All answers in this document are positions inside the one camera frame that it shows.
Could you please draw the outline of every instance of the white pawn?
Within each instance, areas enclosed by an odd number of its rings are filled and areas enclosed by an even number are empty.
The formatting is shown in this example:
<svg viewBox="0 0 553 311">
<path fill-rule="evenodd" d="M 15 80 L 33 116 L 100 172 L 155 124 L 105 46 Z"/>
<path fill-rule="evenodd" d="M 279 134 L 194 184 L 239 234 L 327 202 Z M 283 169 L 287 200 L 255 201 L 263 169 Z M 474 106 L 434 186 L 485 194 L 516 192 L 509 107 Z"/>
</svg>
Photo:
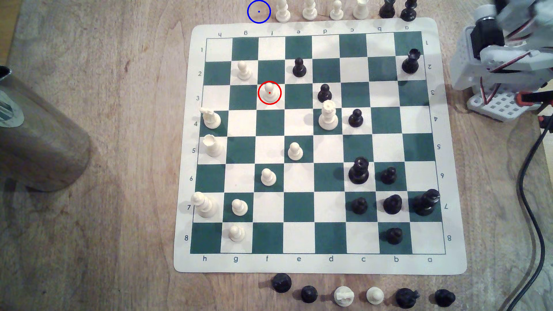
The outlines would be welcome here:
<svg viewBox="0 0 553 311">
<path fill-rule="evenodd" d="M 232 200 L 232 212 L 236 216 L 244 216 L 248 212 L 248 204 L 240 199 Z"/>
<path fill-rule="evenodd" d="M 325 100 L 322 103 L 321 115 L 319 116 L 319 125 L 330 131 L 338 126 L 338 117 L 336 116 L 336 104 L 331 100 Z"/>
<path fill-rule="evenodd" d="M 261 182 L 265 186 L 274 185 L 277 182 L 276 180 L 277 180 L 277 175 L 275 173 L 273 173 L 270 169 L 264 168 L 261 171 Z"/>
<path fill-rule="evenodd" d="M 330 11 L 330 18 L 333 20 L 340 20 L 344 17 L 344 11 L 342 11 L 342 2 L 340 0 L 334 1 L 332 4 L 334 9 Z"/>
<path fill-rule="evenodd" d="M 286 23 L 290 20 L 290 11 L 288 10 L 286 0 L 280 0 L 276 5 L 276 9 L 276 20 L 281 23 Z"/>
<path fill-rule="evenodd" d="M 305 0 L 304 10 L 302 15 L 307 20 L 314 20 L 317 17 L 317 9 L 315 8 L 315 0 Z"/>
<path fill-rule="evenodd" d="M 215 129 L 221 125 L 221 117 L 215 111 L 207 108 L 200 108 L 204 114 L 204 123 L 210 129 Z"/>
<path fill-rule="evenodd" d="M 288 157 L 294 161 L 301 159 L 304 156 L 304 150 L 301 149 L 300 145 L 296 142 L 290 144 L 288 149 Z"/>
<path fill-rule="evenodd" d="M 248 65 L 245 61 L 241 60 L 238 62 L 238 77 L 240 80 L 248 80 L 252 76 L 252 71 L 248 68 Z"/>
</svg>

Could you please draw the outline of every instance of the black pawn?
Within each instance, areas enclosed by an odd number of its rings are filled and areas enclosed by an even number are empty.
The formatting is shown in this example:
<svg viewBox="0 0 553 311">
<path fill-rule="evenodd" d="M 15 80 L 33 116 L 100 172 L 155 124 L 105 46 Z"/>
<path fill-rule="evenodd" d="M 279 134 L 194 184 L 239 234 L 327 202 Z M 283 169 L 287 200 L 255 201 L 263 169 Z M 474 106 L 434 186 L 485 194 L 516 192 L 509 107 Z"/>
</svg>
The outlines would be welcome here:
<svg viewBox="0 0 553 311">
<path fill-rule="evenodd" d="M 348 122 L 351 127 L 359 127 L 363 124 L 363 116 L 361 114 L 361 109 L 355 109 L 351 116 L 349 116 Z"/>
<path fill-rule="evenodd" d="M 401 69 L 407 74 L 414 74 L 419 69 L 420 51 L 411 49 L 409 55 L 401 64 Z"/>
<path fill-rule="evenodd" d="M 296 77 L 303 77 L 307 73 L 307 68 L 304 66 L 304 60 L 301 59 L 301 57 L 296 58 L 295 60 L 296 65 L 292 69 L 292 73 Z"/>
<path fill-rule="evenodd" d="M 361 185 L 369 179 L 369 161 L 363 157 L 358 157 L 349 169 L 348 177 L 352 183 Z"/>
<path fill-rule="evenodd" d="M 447 289 L 438 289 L 434 293 L 434 300 L 439 307 L 446 308 L 455 302 L 455 294 Z"/>
<path fill-rule="evenodd" d="M 292 287 L 292 279 L 286 273 L 277 273 L 271 280 L 271 285 L 277 293 L 285 293 Z"/>
<path fill-rule="evenodd" d="M 305 303 L 314 302 L 318 296 L 317 289 L 311 285 L 304 286 L 301 289 L 301 300 Z"/>
<path fill-rule="evenodd" d="M 398 303 L 398 306 L 402 309 L 412 308 L 416 299 L 420 297 L 419 292 L 412 291 L 409 288 L 401 288 L 395 293 L 395 301 Z"/>
<path fill-rule="evenodd" d="M 384 0 L 384 5 L 378 11 L 380 18 L 392 18 L 395 15 L 395 0 Z"/>
<path fill-rule="evenodd" d="M 317 99 L 320 102 L 324 102 L 325 100 L 331 100 L 332 99 L 332 93 L 330 93 L 330 87 L 328 84 L 321 85 L 321 90 L 319 91 L 319 94 L 317 95 Z"/>
<path fill-rule="evenodd" d="M 382 204 L 384 211 L 390 215 L 395 215 L 401 210 L 401 196 L 393 194 L 384 200 Z"/>
</svg>

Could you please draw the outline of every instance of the white square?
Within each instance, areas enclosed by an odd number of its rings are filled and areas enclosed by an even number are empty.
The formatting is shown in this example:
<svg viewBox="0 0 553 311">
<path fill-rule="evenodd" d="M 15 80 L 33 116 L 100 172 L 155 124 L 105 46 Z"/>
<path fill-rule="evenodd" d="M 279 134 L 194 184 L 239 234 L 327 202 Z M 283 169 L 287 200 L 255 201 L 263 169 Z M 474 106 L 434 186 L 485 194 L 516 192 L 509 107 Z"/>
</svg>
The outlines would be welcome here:
<svg viewBox="0 0 553 311">
<path fill-rule="evenodd" d="M 234 242 L 228 238 L 228 232 L 234 225 L 244 228 L 246 236 L 240 242 Z M 221 252 L 222 253 L 251 253 L 253 241 L 253 223 L 252 222 L 223 222 L 221 234 Z"/>
<path fill-rule="evenodd" d="M 253 222 L 284 222 L 284 192 L 254 193 Z"/>
<path fill-rule="evenodd" d="M 225 192 L 253 192 L 254 175 L 254 163 L 225 165 Z"/>
<path fill-rule="evenodd" d="M 259 60 L 285 59 L 286 37 L 259 37 Z"/>
<path fill-rule="evenodd" d="M 315 223 L 285 222 L 283 253 L 315 253 Z"/>
<path fill-rule="evenodd" d="M 284 110 L 284 135 L 313 135 L 313 109 Z"/>
<path fill-rule="evenodd" d="M 444 228 L 441 222 L 412 222 L 411 247 L 413 254 L 443 254 Z"/>
<path fill-rule="evenodd" d="M 256 110 L 229 110 L 227 136 L 255 136 Z"/>
<path fill-rule="evenodd" d="M 369 81 L 369 61 L 366 57 L 340 58 L 340 82 Z"/>
<path fill-rule="evenodd" d="M 256 136 L 256 163 L 284 163 L 284 136 Z"/>
<path fill-rule="evenodd" d="M 409 133 L 432 133 L 430 125 L 429 106 L 402 106 L 399 107 L 401 115 L 401 132 Z"/>
<path fill-rule="evenodd" d="M 438 189 L 436 162 L 405 162 L 407 191 L 427 191 Z"/>
<path fill-rule="evenodd" d="M 373 158 L 375 162 L 403 162 L 403 135 L 373 134 Z"/>
<path fill-rule="evenodd" d="M 232 59 L 232 38 L 208 39 L 206 61 L 230 61 Z"/>
<path fill-rule="evenodd" d="M 371 107 L 399 107 L 399 87 L 397 81 L 369 82 Z"/>
<path fill-rule="evenodd" d="M 367 34 L 367 56 L 395 56 L 394 33 Z"/>
<path fill-rule="evenodd" d="M 341 191 L 315 192 L 315 222 L 345 222 L 346 195 Z"/>
<path fill-rule="evenodd" d="M 314 35 L 311 37 L 313 58 L 339 58 L 340 36 Z"/>
<path fill-rule="evenodd" d="M 284 163 L 284 192 L 315 191 L 313 163 Z"/>
<path fill-rule="evenodd" d="M 344 146 L 342 135 L 313 136 L 313 162 L 340 163 L 344 162 Z"/>
<path fill-rule="evenodd" d="M 347 222 L 346 247 L 348 253 L 378 254 L 380 243 L 377 222 Z"/>
</svg>

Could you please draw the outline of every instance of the chess board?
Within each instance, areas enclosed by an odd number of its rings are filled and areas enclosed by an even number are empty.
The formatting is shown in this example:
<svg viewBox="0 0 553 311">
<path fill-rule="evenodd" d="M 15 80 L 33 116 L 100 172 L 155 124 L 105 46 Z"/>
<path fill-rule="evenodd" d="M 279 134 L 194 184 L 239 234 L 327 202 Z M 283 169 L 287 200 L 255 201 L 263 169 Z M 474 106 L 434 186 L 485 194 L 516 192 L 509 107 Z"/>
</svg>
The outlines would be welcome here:
<svg viewBox="0 0 553 311">
<path fill-rule="evenodd" d="M 401 64 L 421 51 L 412 75 Z M 292 74 L 301 57 L 307 74 Z M 237 77 L 239 61 L 252 71 Z M 276 82 L 273 105 L 258 97 L 260 85 Z M 319 126 L 317 93 L 328 84 L 338 126 Z M 182 272 L 287 272 L 460 274 L 467 268 L 465 241 L 442 57 L 436 23 L 417 18 L 325 22 L 200 25 L 192 32 L 186 87 L 174 265 Z M 199 108 L 221 116 L 205 126 Z M 361 109 L 358 128 L 348 117 Z M 225 151 L 212 158 L 201 138 L 214 135 Z M 287 150 L 304 151 L 292 161 Z M 370 161 L 369 180 L 353 184 L 356 157 Z M 380 172 L 394 166 L 397 181 Z M 261 170 L 276 174 L 262 184 Z M 441 200 L 429 216 L 413 212 L 413 198 L 438 189 Z M 202 218 L 190 202 L 203 192 L 218 208 Z M 402 210 L 384 212 L 383 200 L 399 194 Z M 353 213 L 363 196 L 369 209 Z M 248 212 L 236 216 L 233 199 Z M 228 238 L 232 225 L 246 238 Z M 382 233 L 403 230 L 400 244 Z"/>
</svg>

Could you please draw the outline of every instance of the blue circle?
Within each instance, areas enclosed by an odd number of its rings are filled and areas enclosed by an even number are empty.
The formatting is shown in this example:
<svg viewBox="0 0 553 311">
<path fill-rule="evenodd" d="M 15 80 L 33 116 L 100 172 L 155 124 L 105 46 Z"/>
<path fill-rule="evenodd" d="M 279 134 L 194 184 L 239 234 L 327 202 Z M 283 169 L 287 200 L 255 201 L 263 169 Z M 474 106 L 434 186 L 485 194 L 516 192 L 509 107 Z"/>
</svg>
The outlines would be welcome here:
<svg viewBox="0 0 553 311">
<path fill-rule="evenodd" d="M 267 7 L 269 8 L 269 16 L 267 16 L 267 19 L 262 21 L 262 22 L 256 22 L 254 21 L 250 16 L 249 16 L 249 8 L 252 6 L 252 4 L 254 4 L 255 2 L 263 2 L 267 5 Z M 254 22 L 255 24 L 263 24 L 265 23 L 266 21 L 269 20 L 269 17 L 271 17 L 271 6 L 269 5 L 269 3 L 263 1 L 263 0 L 253 0 L 249 5 L 248 5 L 248 9 L 246 10 L 246 13 L 248 14 L 248 18 L 249 20 L 251 20 L 252 22 Z"/>
</svg>

